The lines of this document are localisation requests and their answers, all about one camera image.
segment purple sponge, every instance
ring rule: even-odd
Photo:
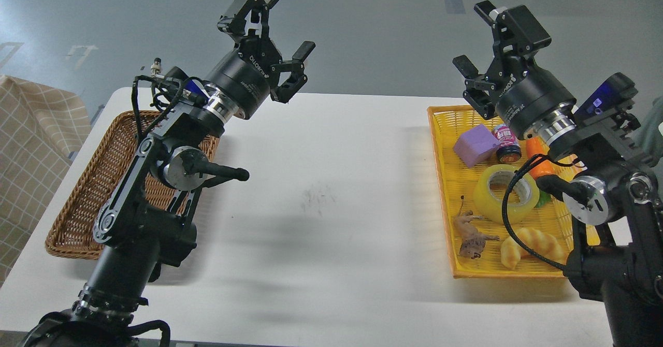
[[[499,141],[493,133],[485,125],[480,124],[460,135],[454,145],[454,151],[467,167],[474,167],[477,163],[490,158],[498,147]]]

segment table surface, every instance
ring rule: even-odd
[[[129,93],[109,100],[0,288],[0,330],[67,309],[92,273],[44,240]],[[235,344],[611,345],[603,304],[565,279],[452,278],[426,108],[463,103],[297,94],[230,120],[215,161],[251,179],[203,192],[197,249],[145,288],[134,323]]]

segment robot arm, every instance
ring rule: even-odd
[[[585,167],[571,182],[537,180],[573,215],[564,275],[580,297],[604,302],[615,346],[663,344],[663,204],[653,160],[628,137],[639,127],[628,113],[634,83],[616,73],[571,112],[573,95],[535,62],[551,39],[532,13],[490,2],[474,10],[492,28],[494,59],[485,74],[466,56],[454,59],[465,77],[464,98],[486,120],[499,115],[519,139],[542,137],[552,160],[575,154]],[[617,246],[606,222],[624,216],[632,243]],[[588,245],[585,224],[596,226],[599,245]]]
[[[163,332],[161,345],[168,345],[170,328],[164,321],[129,326],[133,312],[147,305],[142,291],[158,278],[161,264],[178,267],[196,247],[192,217],[201,190],[249,178],[242,168],[212,163],[198,144],[206,135],[220,137],[232,116],[248,120],[268,94],[288,102],[306,83],[304,60],[315,44],[304,42],[292,61],[282,60],[268,37],[268,14],[277,1],[233,2],[218,27],[235,41],[234,49],[205,79],[189,77],[177,67],[161,75],[159,59],[152,65],[152,76],[136,77],[131,99],[137,114],[138,146],[93,225],[95,241],[106,247],[73,307],[44,316],[23,345],[135,345],[133,336],[157,328]],[[246,33],[249,15],[251,26]],[[292,74],[279,86],[284,71]],[[141,80],[151,82],[154,92],[159,90],[155,103],[157,95],[168,101],[145,130],[137,110]],[[166,210],[145,198],[147,174],[174,189]]]

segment fake bread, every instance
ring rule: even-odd
[[[552,234],[541,232],[538,229],[530,227],[521,227],[516,231],[516,236],[528,245],[535,252],[540,253],[544,257],[554,260],[555,262],[565,263],[566,255],[562,250],[561,245]],[[529,255],[521,246],[509,237],[502,242],[501,247],[502,264],[513,270],[520,262],[521,257]]]

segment orange carrot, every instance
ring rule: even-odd
[[[525,142],[525,150],[527,151],[527,156],[531,157],[534,154],[547,154],[547,151],[544,150],[543,144],[538,137],[533,139],[528,139]],[[542,175],[554,175],[555,170],[552,168],[552,163],[545,161],[540,165],[536,166],[530,171],[530,175],[537,180]]]

